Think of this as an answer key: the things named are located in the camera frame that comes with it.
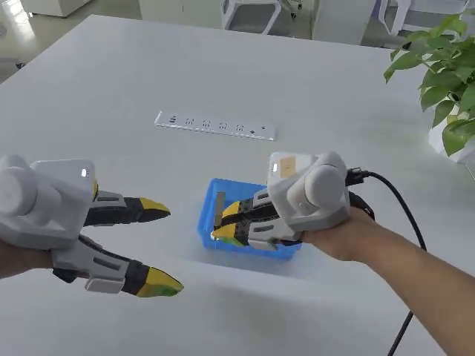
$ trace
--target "black cable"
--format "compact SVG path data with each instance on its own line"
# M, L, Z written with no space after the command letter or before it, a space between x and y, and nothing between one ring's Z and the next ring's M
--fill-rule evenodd
M414 232L416 233L417 240L419 241L419 245L421 246L421 248L424 251L427 251L428 249L427 249L427 246L425 245L424 237L422 237L422 233L421 233L421 231L420 231L420 229L417 225L416 219L414 219L413 214L410 212L409 207L407 206L406 202L402 198L402 195L398 192L396 187L389 180L384 178L382 175L374 173L374 172L350 170L348 172L349 176L350 176L350 172L354 172L355 174L357 174L356 180L360 180L361 178L365 178L365 177L376 178L379 181L383 182L393 192L393 194L396 197L396 199L398 200L399 204L401 204L402 209L406 213L406 216L409 219L409 222L412 225L412 227L414 229ZM414 316L414 314L411 311L409 311L409 314L407 314L406 318L404 319L404 322L402 323L401 329L399 330L399 332L396 336L396 339L393 342L393 345L391 346L389 352L387 353L387 356L393 356L394 353L396 352L399 344L401 343L402 337L404 336L404 334L405 334L405 332L406 332L406 330L409 326L410 321L413 319L413 316Z
M377 173L370 172L370 171L363 171L362 173L363 173L363 177L373 177L373 178L376 178L376 179L380 180L393 192L394 196L399 201L399 204L401 204L402 209L406 213L407 218L409 219L409 222L410 222L410 224L412 225L412 227L414 229L414 232L416 233L417 240L419 241L419 245L421 246L421 248L424 251L427 251L428 248L425 245L424 237L422 237L422 233L419 230L416 219L414 219L413 213L410 212L409 207L407 206L404 199L402 199L402 195L398 192L396 187L389 180L384 178L382 175L379 175Z

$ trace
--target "floor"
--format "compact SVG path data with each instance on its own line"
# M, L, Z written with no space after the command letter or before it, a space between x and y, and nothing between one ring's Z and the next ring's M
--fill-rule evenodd
M66 19L29 17L19 0L0 0L0 23L7 28L0 38L0 57L29 62L90 14L141 19L138 0L93 0ZM0 83L15 71L14 65L0 64Z
M318 6L318 0L303 0L304 7L294 20L295 37L311 38L314 3ZM6 36L1 36L0 29L0 83L17 71L15 65L1 63L1 58L28 63L90 14L141 19L138 0L92 0L66 19L30 16L23 10L20 0L0 0L0 24L7 29ZM363 45L381 46L384 40L380 34L386 32L381 24L372 20L367 32L370 36L365 37Z

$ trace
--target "power outlet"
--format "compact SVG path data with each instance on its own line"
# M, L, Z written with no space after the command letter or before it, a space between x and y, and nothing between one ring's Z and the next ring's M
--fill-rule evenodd
M230 136L266 139L274 141L277 131L273 125L263 122L244 122L238 119L220 119L210 115L160 111L155 126L181 128L183 130L209 132Z

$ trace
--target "green plant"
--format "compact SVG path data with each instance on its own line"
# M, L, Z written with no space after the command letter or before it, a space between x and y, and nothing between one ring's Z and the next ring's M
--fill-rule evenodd
M475 10L467 12L475 15ZM392 65L384 73L388 82L396 70L427 67L419 87L421 106L426 111L436 105L433 127L447 117L442 141L449 156L462 150L475 135L475 37L462 39L468 25L460 16L447 16L438 27L411 33L391 53ZM400 54L407 45L409 51Z

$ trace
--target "human arm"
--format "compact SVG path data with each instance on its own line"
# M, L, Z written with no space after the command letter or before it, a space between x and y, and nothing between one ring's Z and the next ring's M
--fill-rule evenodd
M381 227L362 210L336 228L308 232L339 260L369 266L386 280L449 356L475 355L475 278Z
M35 268L52 267L49 252L19 248L0 240L0 279Z

